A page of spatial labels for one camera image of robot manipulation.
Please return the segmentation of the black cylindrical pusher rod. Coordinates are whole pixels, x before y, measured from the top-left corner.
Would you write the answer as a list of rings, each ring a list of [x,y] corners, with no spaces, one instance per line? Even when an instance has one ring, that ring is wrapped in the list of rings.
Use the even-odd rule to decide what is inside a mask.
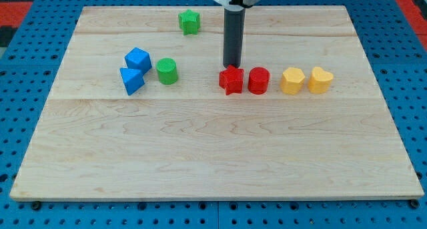
[[[239,67],[242,59],[245,9],[224,9],[223,66]]]

